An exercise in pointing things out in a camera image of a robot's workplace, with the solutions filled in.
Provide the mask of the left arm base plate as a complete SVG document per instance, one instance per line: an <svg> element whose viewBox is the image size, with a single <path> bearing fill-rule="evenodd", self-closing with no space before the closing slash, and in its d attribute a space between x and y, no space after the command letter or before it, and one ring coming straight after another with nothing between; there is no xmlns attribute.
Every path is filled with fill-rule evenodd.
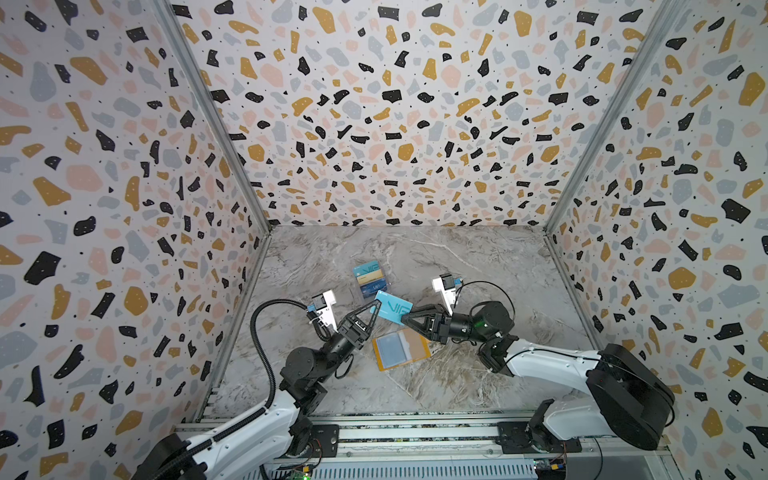
<svg viewBox="0 0 768 480"><path fill-rule="evenodd" d="M296 424L289 429L291 442L284 458L308 460L335 458L338 454L340 426L338 424Z"/></svg>

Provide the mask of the teal credit card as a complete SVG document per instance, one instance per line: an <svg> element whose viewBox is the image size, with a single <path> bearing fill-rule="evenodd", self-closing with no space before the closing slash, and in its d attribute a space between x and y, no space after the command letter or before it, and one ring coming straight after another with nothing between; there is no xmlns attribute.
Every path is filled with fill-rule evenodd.
<svg viewBox="0 0 768 480"><path fill-rule="evenodd" d="M413 309L411 302L385 291L378 291L375 299L380 302L378 317L394 324L402 325L402 317Z"/></svg>

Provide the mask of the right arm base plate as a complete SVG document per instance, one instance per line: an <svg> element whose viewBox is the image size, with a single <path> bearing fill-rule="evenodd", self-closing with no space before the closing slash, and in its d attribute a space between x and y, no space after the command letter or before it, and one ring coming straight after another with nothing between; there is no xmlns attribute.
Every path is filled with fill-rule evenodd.
<svg viewBox="0 0 768 480"><path fill-rule="evenodd" d="M582 451L579 440L559 440L543 426L531 428L528 422L499 422L497 430L496 443L504 454L569 454Z"/></svg>

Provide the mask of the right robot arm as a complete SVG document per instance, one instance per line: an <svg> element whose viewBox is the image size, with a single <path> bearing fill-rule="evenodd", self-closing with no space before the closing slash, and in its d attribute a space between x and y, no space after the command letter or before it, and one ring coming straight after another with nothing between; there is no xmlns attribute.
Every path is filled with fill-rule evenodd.
<svg viewBox="0 0 768 480"><path fill-rule="evenodd" d="M576 399L543 400L522 430L524 447L562 452L572 440L615 437L652 451L674 420L670 388L621 345L569 350L530 342L512 334L513 318L498 301L483 302L469 314L424 305L403 315L401 322L429 341L477 344L478 359L492 373L581 392Z"/></svg>

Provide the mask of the yellow card holder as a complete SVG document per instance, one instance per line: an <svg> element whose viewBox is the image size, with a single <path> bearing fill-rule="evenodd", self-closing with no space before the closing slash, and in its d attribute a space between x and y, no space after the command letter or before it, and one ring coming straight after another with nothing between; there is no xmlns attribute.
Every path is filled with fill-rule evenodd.
<svg viewBox="0 0 768 480"><path fill-rule="evenodd" d="M409 328L375 338L373 349L380 371L431 357L427 340Z"/></svg>

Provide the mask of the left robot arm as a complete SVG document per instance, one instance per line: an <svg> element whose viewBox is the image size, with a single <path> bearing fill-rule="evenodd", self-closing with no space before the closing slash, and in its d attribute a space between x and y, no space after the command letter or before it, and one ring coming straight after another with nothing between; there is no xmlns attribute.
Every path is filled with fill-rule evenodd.
<svg viewBox="0 0 768 480"><path fill-rule="evenodd" d="M324 383L363 348L374 331L381 301L374 299L343 317L319 349L298 347L276 375L261 344L257 320L276 305L307 306L288 299L259 305L249 322L251 339L268 378L266 399L232 420L183 440L161 440L140 464L135 479L234 479L285 455L297 456L310 444L309 419L327 394Z"/></svg>

